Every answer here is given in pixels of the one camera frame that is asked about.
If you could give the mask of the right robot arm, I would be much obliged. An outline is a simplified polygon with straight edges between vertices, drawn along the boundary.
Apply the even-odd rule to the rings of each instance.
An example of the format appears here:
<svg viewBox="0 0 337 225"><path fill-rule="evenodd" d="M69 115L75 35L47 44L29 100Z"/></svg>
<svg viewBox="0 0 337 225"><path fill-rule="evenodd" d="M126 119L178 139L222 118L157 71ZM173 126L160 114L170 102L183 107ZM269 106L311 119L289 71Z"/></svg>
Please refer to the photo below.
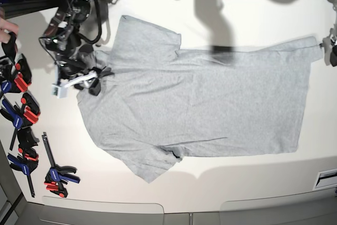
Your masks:
<svg viewBox="0 0 337 225"><path fill-rule="evenodd" d="M96 11L98 34L89 39L80 32L92 9ZM102 36L102 18L98 0L65 0L48 28L38 39L42 48L50 55L55 65L56 81L52 93L59 98L67 96L69 87L87 89L93 96L101 91L101 78L112 75L109 67L91 67L84 61L84 49L93 50Z"/></svg>

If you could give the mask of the person hand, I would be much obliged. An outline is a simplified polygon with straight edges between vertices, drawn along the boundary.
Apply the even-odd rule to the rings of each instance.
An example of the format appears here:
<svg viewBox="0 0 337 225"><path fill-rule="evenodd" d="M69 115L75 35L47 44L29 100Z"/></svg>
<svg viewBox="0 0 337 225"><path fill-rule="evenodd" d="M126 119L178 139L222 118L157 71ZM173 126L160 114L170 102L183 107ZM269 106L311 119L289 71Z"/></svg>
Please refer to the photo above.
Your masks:
<svg viewBox="0 0 337 225"><path fill-rule="evenodd" d="M9 22L1 17L1 30L0 30L0 39L1 43L8 43L11 36L9 35L10 32L15 33L18 35L19 27L17 24Z"/></svg>

